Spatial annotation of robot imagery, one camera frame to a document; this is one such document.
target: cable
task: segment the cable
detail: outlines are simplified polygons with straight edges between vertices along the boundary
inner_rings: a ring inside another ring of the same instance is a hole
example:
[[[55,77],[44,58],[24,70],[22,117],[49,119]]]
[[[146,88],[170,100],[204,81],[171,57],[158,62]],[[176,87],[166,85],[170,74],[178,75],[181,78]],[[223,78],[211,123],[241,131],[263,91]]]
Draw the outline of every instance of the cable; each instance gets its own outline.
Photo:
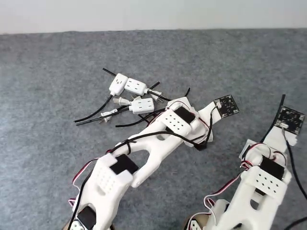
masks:
[[[152,92],[152,91],[148,91],[148,93],[150,93],[150,94],[152,94],[152,95],[155,95],[155,96],[157,96],[157,97],[160,97],[161,99],[163,99],[163,100],[165,100],[165,101],[171,101],[171,99],[168,99],[168,98],[166,98],[166,97],[164,97],[164,96],[162,96],[162,95],[159,95],[159,94],[157,94],[157,93],[155,93],[155,92]]]
[[[207,195],[207,196],[204,197],[204,199],[203,199],[203,204],[204,204],[205,207],[206,207],[207,209],[209,209],[210,212],[213,214],[213,217],[214,217],[214,225],[216,225],[216,216],[215,216],[214,211],[213,211],[209,206],[207,206],[207,204],[206,204],[207,200],[208,200],[209,197],[211,197],[211,196],[217,196],[217,195],[221,194],[222,192],[224,192],[229,186],[231,186],[235,181],[237,181],[237,180],[240,178],[240,175],[241,175],[241,174],[242,174],[242,173],[239,173],[235,178],[233,178],[233,179],[231,179],[230,181],[228,181],[228,182],[227,182],[222,188],[220,188],[217,192],[212,193],[212,194],[209,194],[209,195]]]
[[[216,109],[216,108],[217,108],[217,106],[215,106],[215,107],[211,110],[211,112],[210,112],[210,125],[209,125],[208,135],[207,135],[207,138],[206,138],[206,140],[205,140],[205,145],[208,144],[209,137],[210,137],[210,134],[211,134],[211,131],[212,131],[212,126],[213,126],[212,113],[213,113],[214,109]]]
[[[109,116],[113,116],[113,115],[116,115],[116,114],[120,114],[120,113],[125,112],[125,111],[127,111],[127,110],[129,110],[128,107],[123,108],[122,110],[119,110],[119,111],[117,111],[117,112],[114,112],[114,113],[105,115],[105,116],[100,116],[100,117],[98,117],[98,118],[94,118],[94,119],[91,119],[91,120],[88,120],[88,121],[79,122],[79,123],[76,124],[76,126],[84,125],[84,124],[91,123],[91,122],[94,122],[94,121],[99,121],[99,120],[105,119],[105,118],[107,118],[107,117],[109,117]]]
[[[109,71],[109,70],[107,70],[107,69],[105,69],[105,68],[103,68],[102,70],[105,71],[105,72],[107,72],[108,74],[111,74],[113,77],[116,77],[116,74],[115,74],[115,73],[113,73],[113,72],[111,72],[111,71]]]
[[[153,111],[152,113],[150,113],[150,114],[148,114],[147,116],[145,116],[144,119],[147,119],[147,118],[149,118],[150,116],[152,116],[152,115],[154,115],[154,114],[156,114],[156,113],[163,112],[164,110],[165,110],[165,108],[163,108],[163,109],[158,109],[158,110],[156,110],[156,111]],[[133,123],[130,123],[130,124],[116,125],[115,127],[116,127],[116,128],[120,128],[120,127],[134,126],[134,125],[137,125],[137,124],[141,123],[142,121],[143,121],[143,119],[138,120],[138,121],[133,122]]]
[[[185,97],[189,94],[190,90],[191,90],[191,87],[188,88],[188,91],[187,91],[186,94],[184,95]]]
[[[182,135],[179,135],[177,133],[171,133],[171,132],[168,132],[168,131],[158,131],[158,132],[153,132],[153,133],[146,133],[146,134],[143,134],[143,135],[139,135],[139,136],[136,136],[136,137],[133,137],[131,139],[127,139],[123,142],[121,142],[120,144],[116,145],[113,149],[111,149],[109,151],[109,153],[112,153],[114,152],[115,150],[119,149],[120,147],[124,146],[127,144],[127,142],[132,142],[134,140],[137,140],[137,139],[141,139],[141,138],[146,138],[146,137],[150,137],[150,136],[154,136],[154,135],[159,135],[159,134],[169,134],[169,135],[172,135],[172,136],[175,136],[175,137],[179,137],[181,139],[183,139],[184,141],[194,145],[194,146],[197,146],[198,144],[187,139],[186,137],[182,136]]]
[[[72,179],[72,185],[75,186],[79,191],[80,191],[80,188],[75,185],[75,182],[76,180],[79,178],[79,176],[87,169],[87,167],[93,162],[93,161],[96,161],[98,160],[99,158],[94,158],[92,160],[90,160],[89,162],[87,162],[79,171],[78,173],[74,176],[74,178]]]
[[[288,151],[289,151],[291,167],[292,167],[294,178],[296,180],[296,183],[297,183],[299,189],[301,190],[301,192],[303,193],[305,199],[307,200],[307,194],[306,194],[306,192],[305,192],[305,190],[304,190],[304,188],[303,188],[303,186],[302,186],[302,184],[301,184],[301,182],[300,182],[300,180],[298,178],[298,175],[297,175],[297,172],[296,172],[296,168],[295,168],[295,164],[294,164],[293,153],[292,153],[292,150],[291,150],[291,146],[290,146],[290,144],[289,144],[289,142],[288,142],[288,140],[287,140],[287,138],[285,136],[284,129],[283,129],[283,137],[284,137],[284,139],[286,141],[287,148],[288,148]]]
[[[109,101],[111,100],[112,97],[113,97],[113,96],[110,95],[110,96],[108,97],[108,99],[106,100],[106,102],[105,102],[98,110],[96,110],[95,112],[93,112],[91,115],[89,115],[89,116],[87,116],[87,117],[85,117],[85,118],[79,119],[79,120],[75,120],[74,122],[76,123],[76,122],[84,121],[84,120],[87,120],[87,119],[91,118],[92,116],[96,115],[96,114],[99,113],[101,110],[103,110],[103,108],[106,106],[106,104],[109,103]]]
[[[273,153],[279,153],[283,156],[283,159],[284,159],[284,165],[286,166],[287,165],[287,158],[285,157],[285,155],[279,151],[274,151]]]
[[[147,119],[145,119],[141,114],[138,114],[138,117],[140,117],[143,121],[146,121],[146,123],[149,124],[149,121]]]
[[[264,137],[261,139],[260,142],[263,142],[263,141],[265,140],[265,138],[266,138],[266,136],[269,134],[270,130],[274,127],[274,125],[275,125],[275,123],[276,123],[276,121],[277,121],[277,119],[278,119],[278,114],[279,114],[279,112],[280,112],[280,109],[281,109],[282,106],[283,106],[283,102],[284,102],[284,99],[285,99],[285,98],[286,98],[286,94],[283,94],[283,95],[282,95],[282,99],[280,100],[279,107],[278,107],[277,113],[276,113],[276,115],[275,115],[275,118],[274,118],[274,120],[273,120],[273,122],[272,122],[272,124],[271,124],[271,126],[270,126],[270,128],[269,128],[269,130],[267,131],[267,133],[264,135]]]
[[[298,225],[304,221],[307,220],[307,217],[304,217],[304,218],[301,218],[301,219],[298,219],[296,221],[294,221],[293,223],[289,224],[284,230],[290,230],[291,228],[293,228],[295,225]]]
[[[73,212],[73,215],[71,217],[71,220],[69,222],[69,226],[67,229],[71,229],[71,225],[73,223],[73,220],[75,219],[75,216],[77,215],[77,211],[78,211],[78,207],[80,205],[80,201],[81,201],[81,196],[82,196],[82,192],[83,192],[83,189],[84,189],[84,186],[85,186],[85,183],[88,181],[88,179],[90,178],[92,172],[90,174],[87,175],[86,179],[83,181],[82,185],[81,185],[81,188],[80,188],[80,193],[79,193],[79,197],[78,197],[78,200],[77,200],[77,204],[76,204],[76,207],[75,207],[75,210]]]

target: power cord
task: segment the power cord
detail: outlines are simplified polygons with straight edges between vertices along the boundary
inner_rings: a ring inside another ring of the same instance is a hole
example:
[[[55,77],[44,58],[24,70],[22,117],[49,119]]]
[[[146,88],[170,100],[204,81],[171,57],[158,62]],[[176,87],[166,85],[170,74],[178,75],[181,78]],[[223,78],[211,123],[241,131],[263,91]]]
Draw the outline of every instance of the power cord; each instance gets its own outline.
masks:
[[[290,162],[291,162],[291,167],[292,167],[292,171],[293,171],[293,175],[294,175],[294,178],[295,178],[295,181],[299,187],[299,189],[301,190],[302,194],[304,195],[305,199],[307,199],[307,194],[298,178],[298,175],[297,175],[297,172],[296,172],[296,168],[295,168],[295,164],[294,164],[294,157],[293,157],[293,153],[292,153],[292,150],[291,150],[291,146],[285,136],[285,133],[284,133],[284,129],[282,130],[282,133],[283,133],[283,137],[286,141],[286,144],[287,144],[287,148],[288,148],[288,151],[289,151],[289,156],[290,156]],[[291,223],[290,225],[288,225],[284,230],[289,230],[291,228],[293,228],[294,226],[304,222],[307,220],[307,217],[304,217],[304,218],[301,218],[301,219],[298,219],[296,221],[294,221],[293,223]]]
[[[105,116],[100,116],[100,117],[98,117],[98,118],[94,118],[94,119],[91,119],[91,120],[88,120],[88,121],[79,122],[79,123],[76,124],[76,126],[88,124],[88,123],[91,123],[91,122],[94,122],[94,121],[100,121],[100,120],[105,119],[105,118],[107,118],[107,117],[109,117],[109,116],[113,116],[113,115],[116,115],[116,114],[120,114],[120,113],[125,112],[125,111],[127,111],[127,110],[129,110],[128,107],[123,108],[123,109],[121,109],[121,110],[119,110],[119,111],[117,111],[117,112],[114,112],[114,113],[105,115]]]
[[[104,109],[104,107],[106,106],[106,104],[109,103],[109,101],[112,99],[112,97],[113,97],[113,95],[110,95],[110,96],[108,97],[108,99],[106,100],[106,102],[105,102],[98,110],[96,110],[95,112],[93,112],[91,115],[88,115],[88,116],[85,117],[85,118],[81,118],[81,119],[75,120],[74,122],[77,123],[77,122],[80,122],[80,121],[85,121],[85,120],[87,120],[87,119],[89,119],[89,118],[95,116],[97,113],[99,113],[101,110]]]
[[[282,95],[282,99],[280,100],[279,107],[278,107],[277,113],[276,113],[276,115],[275,115],[275,118],[274,118],[274,120],[273,120],[273,122],[272,122],[272,124],[271,124],[271,126],[270,126],[270,128],[269,128],[269,130],[268,130],[267,133],[264,135],[264,137],[261,139],[261,141],[260,141],[261,143],[264,142],[264,140],[265,140],[265,138],[267,137],[267,135],[269,134],[270,130],[274,127],[275,122],[276,122],[277,119],[278,119],[278,114],[279,114],[279,112],[280,112],[280,109],[281,109],[282,106],[283,106],[283,102],[284,102],[284,99],[285,99],[285,98],[286,98],[286,94],[283,94],[283,95]]]
[[[144,119],[147,119],[147,118],[151,117],[151,116],[154,115],[154,114],[163,112],[164,110],[165,110],[165,108],[163,108],[163,109],[158,109],[158,110],[153,111],[152,113],[148,114],[147,116],[143,117],[141,120],[138,120],[138,121],[133,122],[133,123],[130,123],[130,124],[116,125],[115,127],[116,127],[116,128],[120,128],[120,127],[129,127],[129,126],[137,125],[137,124],[141,123],[142,121],[144,121]]]
[[[83,192],[83,189],[84,189],[84,186],[85,186],[85,183],[88,181],[88,179],[90,178],[92,172],[89,173],[86,177],[86,179],[83,181],[82,185],[81,185],[81,188],[80,188],[80,192],[79,192],[79,197],[78,197],[78,200],[77,200],[77,204],[76,204],[76,207],[75,207],[75,211],[73,212],[73,215],[71,217],[71,220],[69,222],[69,226],[68,226],[68,230],[71,229],[71,225],[73,223],[73,220],[75,219],[76,215],[77,215],[77,211],[78,211],[78,207],[80,205],[80,201],[81,201],[81,196],[82,196],[82,192]]]
[[[164,96],[162,96],[162,95],[159,95],[159,94],[157,94],[157,93],[155,93],[155,92],[153,92],[153,91],[151,91],[151,90],[148,90],[147,93],[152,94],[152,95],[155,95],[155,96],[157,96],[157,97],[160,97],[161,99],[163,99],[163,100],[165,100],[165,101],[167,101],[167,102],[171,101],[171,99],[168,99],[168,98],[166,98],[166,97],[164,97]]]
[[[291,228],[293,228],[294,226],[304,222],[307,220],[307,217],[304,217],[304,218],[301,218],[301,219],[298,219],[296,221],[294,221],[293,223],[289,224],[284,230],[290,230]]]
[[[288,148],[288,151],[289,151],[289,156],[290,156],[290,162],[291,162],[291,167],[292,167],[292,171],[293,171],[293,175],[294,175],[294,178],[296,180],[296,183],[299,187],[299,189],[301,190],[302,194],[304,195],[305,199],[307,200],[307,194],[298,178],[298,175],[297,175],[297,172],[296,172],[296,168],[295,168],[295,164],[294,164],[294,158],[293,158],[293,153],[292,153],[292,150],[291,150],[291,146],[285,136],[285,133],[284,133],[284,129],[283,129],[283,137],[286,141],[286,144],[287,144],[287,148]]]

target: electrical outlet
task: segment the electrical outlet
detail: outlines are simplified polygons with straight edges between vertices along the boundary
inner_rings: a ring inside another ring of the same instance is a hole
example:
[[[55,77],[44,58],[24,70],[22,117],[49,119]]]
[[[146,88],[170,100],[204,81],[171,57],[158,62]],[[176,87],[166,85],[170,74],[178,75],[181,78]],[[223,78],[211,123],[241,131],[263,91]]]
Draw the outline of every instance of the electrical outlet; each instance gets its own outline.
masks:
[[[128,80],[128,77],[126,77],[125,75],[121,73],[117,74],[109,87],[111,94],[113,96],[121,95],[121,93],[124,91],[127,80]]]
[[[127,83],[125,85],[125,90],[140,96],[143,96],[145,94],[146,89],[147,86],[145,83],[132,78],[128,78]]]
[[[158,117],[157,121],[163,122],[174,133],[182,136],[187,135],[192,130],[191,126],[171,109],[165,111]]]
[[[82,224],[75,219],[73,223],[71,224],[71,229],[70,230],[85,230]]]
[[[146,114],[154,111],[154,101],[152,98],[145,98],[131,102],[131,106],[129,106],[129,110],[133,112],[133,114]]]

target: black cable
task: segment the black cable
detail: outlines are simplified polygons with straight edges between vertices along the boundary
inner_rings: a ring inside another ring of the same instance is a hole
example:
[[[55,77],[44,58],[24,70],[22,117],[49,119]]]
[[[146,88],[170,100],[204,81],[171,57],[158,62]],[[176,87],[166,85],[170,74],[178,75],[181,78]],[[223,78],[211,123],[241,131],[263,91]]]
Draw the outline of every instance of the black cable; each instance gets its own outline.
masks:
[[[149,118],[150,116],[152,116],[152,115],[154,115],[154,114],[156,114],[156,113],[163,112],[164,110],[165,110],[165,108],[163,108],[163,109],[158,109],[158,110],[156,110],[156,111],[153,111],[152,113],[150,113],[150,114],[148,114],[147,116],[145,116],[144,119],[147,119],[147,118]],[[120,128],[120,127],[134,126],[134,125],[137,125],[137,124],[141,123],[142,121],[143,121],[143,119],[138,120],[138,121],[133,122],[133,123],[130,123],[130,124],[116,125],[115,127],[116,127],[116,128]]]
[[[101,110],[103,110],[103,108],[106,106],[106,104],[109,103],[109,101],[111,100],[112,97],[113,96],[110,95],[108,97],[108,99],[106,100],[106,102],[97,111],[93,112],[91,115],[89,115],[89,116],[87,116],[85,118],[79,119],[79,120],[75,120],[74,122],[76,123],[76,122],[84,121],[84,120],[87,120],[87,119],[91,118],[92,116],[95,116],[97,113],[99,113]]]
[[[171,99],[168,99],[168,98],[166,98],[166,97],[164,97],[164,96],[162,96],[162,95],[159,95],[159,94],[157,94],[157,93],[155,93],[155,92],[153,92],[153,91],[148,91],[147,93],[150,93],[150,94],[152,94],[152,95],[155,95],[155,96],[157,96],[157,97],[160,97],[161,99],[163,99],[163,100],[165,100],[165,101],[167,101],[167,102],[169,102],[169,101],[171,101]]]
[[[296,183],[299,187],[299,189],[301,190],[302,194],[304,195],[305,199],[307,200],[307,194],[298,178],[298,175],[297,175],[297,172],[296,172],[296,169],[295,169],[295,164],[294,164],[294,158],[293,158],[293,153],[292,153],[292,150],[291,150],[291,146],[288,142],[288,140],[285,138],[286,140],[286,144],[287,144],[287,147],[288,147],[288,151],[289,151],[289,156],[290,156],[290,160],[291,160],[291,167],[292,167],[292,171],[293,171],[293,175],[294,175],[294,178],[296,180]]]
[[[142,115],[138,114],[138,117],[140,117],[143,121],[146,121],[146,123],[149,124],[149,121],[147,119],[145,119]]]
[[[88,179],[90,178],[92,172],[90,174],[87,175],[86,179],[83,181],[82,185],[81,185],[81,188],[80,188],[80,193],[79,193],[79,196],[78,196],[78,200],[77,200],[77,204],[76,204],[76,208],[75,208],[75,211],[73,212],[73,215],[71,217],[71,221],[69,222],[69,226],[68,226],[68,230],[71,229],[71,225],[73,223],[73,220],[75,219],[76,215],[77,215],[77,211],[78,211],[78,207],[80,205],[80,201],[81,201],[81,196],[82,196],[82,192],[83,192],[83,189],[84,189],[84,186],[85,186],[85,183],[88,181]]]
[[[127,110],[129,110],[128,107],[123,108],[122,110],[119,110],[119,111],[117,111],[117,112],[114,112],[114,113],[105,115],[105,116],[100,116],[100,117],[98,117],[98,118],[94,118],[94,119],[91,119],[91,120],[88,120],[88,121],[79,122],[79,123],[76,124],[76,126],[84,125],[84,124],[91,123],[91,122],[94,122],[94,121],[100,121],[100,120],[105,119],[105,118],[107,118],[107,117],[109,117],[109,116],[113,116],[113,115],[116,115],[116,114],[120,114],[120,113],[125,112],[125,111],[127,111]]]
[[[290,230],[291,228],[293,228],[295,225],[298,225],[304,221],[307,220],[307,217],[304,217],[304,218],[301,218],[301,219],[298,219],[296,221],[294,221],[293,223],[289,224],[284,230]]]
[[[185,97],[189,94],[190,90],[191,90],[191,87],[188,88],[188,91],[187,91],[186,94],[184,95]]]
[[[209,138],[210,138],[210,134],[211,134],[211,131],[212,131],[212,126],[213,126],[213,118],[212,118],[212,113],[213,111],[216,109],[217,107],[215,106],[211,112],[210,112],[210,125],[209,125],[209,131],[208,131],[208,135],[207,135],[207,138],[205,140],[205,146],[207,146],[208,144],[208,141],[209,141]]]
[[[149,89],[154,89],[155,87],[157,87],[160,84],[159,81],[157,81],[155,84],[153,84]]]
[[[172,135],[172,136],[175,136],[175,137],[179,137],[181,139],[183,139],[184,141],[194,145],[194,146],[197,146],[198,144],[187,139],[186,137],[182,136],[182,135],[179,135],[177,133],[172,133],[172,132],[169,132],[169,131],[158,131],[158,132],[153,132],[153,133],[146,133],[146,134],[143,134],[143,135],[139,135],[139,136],[136,136],[136,137],[133,137],[131,139],[127,139],[123,142],[121,142],[120,144],[116,145],[113,149],[111,149],[110,151],[108,151],[109,153],[112,153],[114,152],[115,150],[117,150],[118,148],[124,146],[127,144],[127,142],[132,142],[134,140],[138,140],[138,139],[141,139],[141,138],[146,138],[146,137],[150,137],[150,136],[154,136],[154,135],[159,135],[159,134],[169,134],[169,135]]]
[[[273,120],[273,122],[272,122],[272,124],[271,124],[271,126],[270,126],[270,128],[269,128],[269,130],[268,130],[267,133],[264,135],[264,137],[261,139],[260,143],[262,143],[262,142],[264,141],[264,139],[266,138],[266,136],[269,134],[270,130],[274,127],[274,125],[275,125],[275,123],[276,123],[276,121],[277,121],[277,119],[278,119],[278,114],[279,114],[279,112],[280,112],[280,109],[281,109],[282,106],[283,106],[283,102],[284,102],[284,99],[285,99],[285,98],[286,98],[286,94],[283,94],[283,95],[282,95],[282,99],[280,100],[279,107],[278,107],[277,113],[276,113],[276,115],[275,115],[275,118],[274,118],[274,120]]]
[[[113,72],[111,72],[111,71],[109,71],[109,70],[107,70],[107,69],[105,69],[105,68],[103,68],[102,70],[105,71],[105,72],[107,72],[108,74],[111,74],[113,77],[116,76],[115,73],[113,73]]]

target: white plastic part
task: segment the white plastic part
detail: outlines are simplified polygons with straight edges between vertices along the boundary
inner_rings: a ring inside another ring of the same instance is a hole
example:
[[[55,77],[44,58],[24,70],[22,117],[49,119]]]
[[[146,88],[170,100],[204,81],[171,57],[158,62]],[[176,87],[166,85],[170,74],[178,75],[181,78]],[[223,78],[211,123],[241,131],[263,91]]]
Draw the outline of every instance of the white plastic part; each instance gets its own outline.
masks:
[[[145,83],[132,78],[128,78],[127,83],[125,85],[125,90],[140,96],[143,96],[145,94],[146,89],[147,86]]]
[[[196,220],[192,220],[191,227],[189,230],[201,230],[201,227],[199,226]]]
[[[192,131],[190,124],[185,122],[180,116],[178,116],[173,110],[166,110],[156,121],[161,121],[166,127],[171,129],[174,133],[186,136]]]
[[[129,106],[129,110],[133,112],[133,114],[145,114],[151,113],[154,111],[154,101],[152,98],[144,98],[131,102],[131,106]]]
[[[241,160],[244,159],[244,153],[246,152],[247,148],[249,146],[252,146],[254,144],[256,144],[257,142],[248,139],[245,143],[245,146],[243,147],[239,158]],[[286,165],[286,161],[285,158],[287,160],[287,154],[285,152],[281,152],[280,153],[276,153],[276,151],[278,151],[277,149],[274,149],[272,147],[269,147],[267,144],[259,144],[256,145],[254,148],[252,148],[251,150],[249,150],[246,154],[245,154],[245,160],[250,161],[253,163],[253,165],[260,165],[261,161],[262,161],[262,156],[265,156],[267,158],[270,158],[271,160],[274,159],[274,162],[280,164],[281,166],[285,166]]]
[[[84,230],[84,227],[78,220],[74,220],[70,230]]]
[[[175,133],[187,137],[189,133],[193,132],[193,128],[191,125],[186,123],[182,118],[180,118],[177,114],[174,113],[173,110],[176,109],[176,106],[169,107],[169,109],[167,109],[164,113],[158,116],[157,119],[146,129],[144,129],[141,133],[137,135],[129,137],[129,139],[147,133],[163,131],[166,127],[169,127]],[[159,135],[155,135],[141,138],[136,143],[130,143],[131,152],[140,150],[147,150],[149,152],[149,158],[145,165],[143,165],[137,172],[134,173],[133,182],[131,186],[138,187],[141,183],[143,183],[151,174],[153,174],[159,168],[161,162],[182,142],[183,140],[181,138],[172,135],[164,135],[161,137]],[[113,154],[114,156],[119,156],[121,154],[127,154],[128,152],[129,150],[127,145],[124,145],[121,148],[117,149]]]
[[[111,226],[119,202],[133,180],[127,170],[116,175],[110,169],[116,162],[110,153],[99,158],[83,188],[77,213],[87,205],[94,209],[97,218],[93,230],[106,230]]]
[[[218,209],[225,208],[225,202],[217,201],[215,203],[213,211],[217,217],[217,225],[214,226],[211,215],[206,230],[232,229],[239,223],[243,224],[242,229],[245,230],[269,230],[271,228],[288,184],[258,166],[243,172],[241,179],[226,212],[220,213],[218,211]],[[256,196],[256,189],[260,189],[266,195]],[[258,203],[258,207],[252,207],[251,202]]]
[[[156,94],[158,94],[158,95],[162,95],[161,92],[156,91],[156,90],[150,90],[150,89],[148,89],[147,91],[151,91],[151,92],[154,92],[154,93],[156,93]],[[159,97],[156,96],[156,95],[150,94],[150,96],[151,96],[155,101],[157,101],[157,100],[159,99]]]
[[[113,102],[119,105],[130,105],[131,104],[131,101],[124,99],[122,97],[113,98]]]
[[[101,113],[100,115],[101,115],[101,116],[107,116],[107,115],[113,114],[113,113],[115,113],[115,112],[117,112],[117,109],[113,109],[113,110],[111,110],[111,111],[103,112],[103,113]],[[104,118],[104,122],[106,123],[106,122],[108,122],[109,120],[111,120],[111,117],[112,117],[112,116],[108,116],[108,117]]]
[[[211,102],[209,105],[207,105],[205,108],[202,110],[198,111],[200,118],[204,120],[208,125],[210,123],[210,113],[212,109],[214,109],[215,103]],[[212,124],[214,125],[216,122],[221,120],[222,117],[217,109],[214,109],[212,112]]]
[[[198,118],[198,113],[190,106],[189,101],[185,101],[185,104]],[[187,137],[190,133],[194,133],[198,136],[201,135],[202,133],[197,133],[195,130],[197,130],[199,126],[203,127],[203,124],[197,122],[194,123],[194,121],[190,125],[186,123],[182,118],[174,113],[174,110],[178,108],[178,106],[183,105],[182,103],[175,103],[169,106],[168,109],[158,116],[146,129],[128,139],[143,134],[164,131],[166,127],[169,127],[174,131],[174,133],[178,133],[184,137]],[[204,113],[202,119],[208,120],[209,118],[205,117]],[[180,137],[169,134],[162,136],[162,138],[159,135],[155,135],[140,138],[136,142],[131,142],[131,152],[140,150],[146,150],[149,152],[147,162],[136,171],[133,176],[127,170],[121,172],[119,175],[115,175],[110,169],[110,166],[117,161],[115,157],[129,153],[127,145],[123,145],[112,154],[109,153],[99,158],[89,180],[84,186],[78,212],[86,205],[89,205],[96,211],[96,216],[99,217],[97,218],[94,230],[106,230],[111,226],[117,213],[119,202],[128,186],[131,185],[132,187],[138,187],[143,183],[159,168],[161,162],[181,143],[183,143],[183,140]]]
[[[113,81],[112,81],[112,83],[109,87],[111,95],[113,95],[113,96],[121,95],[121,93],[124,91],[125,84],[126,84],[127,80],[128,80],[128,77],[126,77],[125,75],[123,75],[121,73],[118,73],[116,75],[116,77],[113,79]]]
[[[296,139],[297,135],[290,133],[288,131],[285,131],[284,134],[291,146],[294,146],[297,143]],[[263,143],[271,146],[272,148],[280,152],[285,152],[287,149],[282,129],[276,126],[273,126],[273,128],[270,130],[270,132],[267,134],[266,138],[264,139]]]

